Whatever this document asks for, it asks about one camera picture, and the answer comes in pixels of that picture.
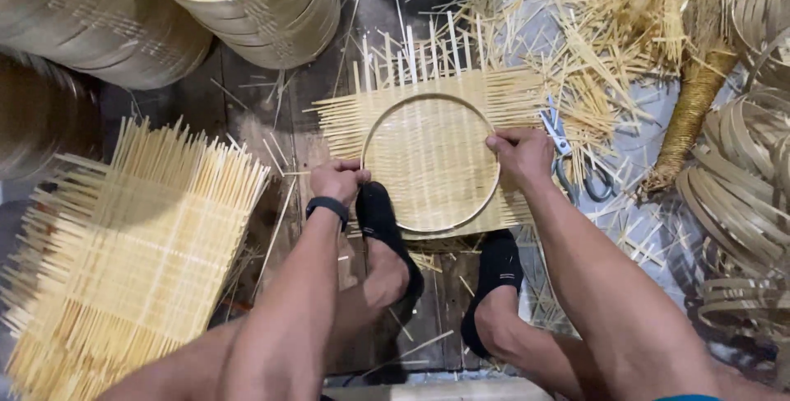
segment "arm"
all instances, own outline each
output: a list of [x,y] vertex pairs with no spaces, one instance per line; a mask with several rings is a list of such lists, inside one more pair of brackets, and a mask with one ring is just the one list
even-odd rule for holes
[[[348,206],[358,184],[370,179],[360,161],[331,161],[314,169],[315,195]],[[222,399],[318,398],[324,349],[337,299],[340,218],[319,207],[277,276],[239,329],[223,370]]]
[[524,193],[557,298],[612,394],[718,396],[712,360],[683,312],[552,182],[546,133],[498,130],[486,143]]

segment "black wristband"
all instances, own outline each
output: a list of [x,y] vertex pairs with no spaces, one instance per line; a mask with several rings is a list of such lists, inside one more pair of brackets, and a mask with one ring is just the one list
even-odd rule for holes
[[310,218],[310,215],[313,214],[313,211],[315,211],[315,209],[319,206],[329,208],[335,214],[340,216],[342,223],[341,231],[345,231],[346,225],[349,224],[349,208],[347,206],[343,205],[341,201],[331,197],[313,197],[310,199],[310,202],[307,203],[307,209],[305,210],[305,215],[308,219]]

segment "bamboo steamer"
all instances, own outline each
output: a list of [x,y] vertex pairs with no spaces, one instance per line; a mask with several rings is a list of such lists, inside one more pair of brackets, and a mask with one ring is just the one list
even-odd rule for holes
[[175,0],[236,53],[261,67],[315,60],[340,22],[340,0]]
[[43,178],[54,154],[97,158],[101,131],[93,95],[37,56],[0,51],[0,180]]
[[211,39],[172,0],[0,0],[0,44],[128,88],[181,79]]

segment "black sock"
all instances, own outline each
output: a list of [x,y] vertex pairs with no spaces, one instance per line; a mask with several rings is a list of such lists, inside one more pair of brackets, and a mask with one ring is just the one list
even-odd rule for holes
[[466,309],[464,319],[460,322],[460,335],[469,350],[479,357],[487,358],[490,353],[480,341],[475,326],[477,305],[493,289],[501,285],[516,287],[518,294],[521,290],[521,281],[524,279],[524,271],[518,258],[516,240],[508,229],[488,233],[480,249],[482,252],[477,291],[472,302],[469,303],[469,308]]
[[400,300],[407,297],[420,297],[423,293],[424,280],[420,268],[411,260],[400,229],[395,223],[390,195],[384,185],[378,182],[363,184],[360,194],[356,196],[356,217],[364,237],[372,237],[387,244],[409,268],[409,285]]

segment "hand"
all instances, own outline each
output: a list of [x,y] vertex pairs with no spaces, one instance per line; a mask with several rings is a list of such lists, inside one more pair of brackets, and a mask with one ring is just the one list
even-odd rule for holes
[[354,201],[359,185],[370,180],[370,171],[360,169],[360,159],[331,161],[313,168],[310,188],[316,196],[337,199],[345,206]]
[[554,141],[546,131],[535,128],[496,128],[486,145],[499,155],[499,164],[519,187],[551,183]]

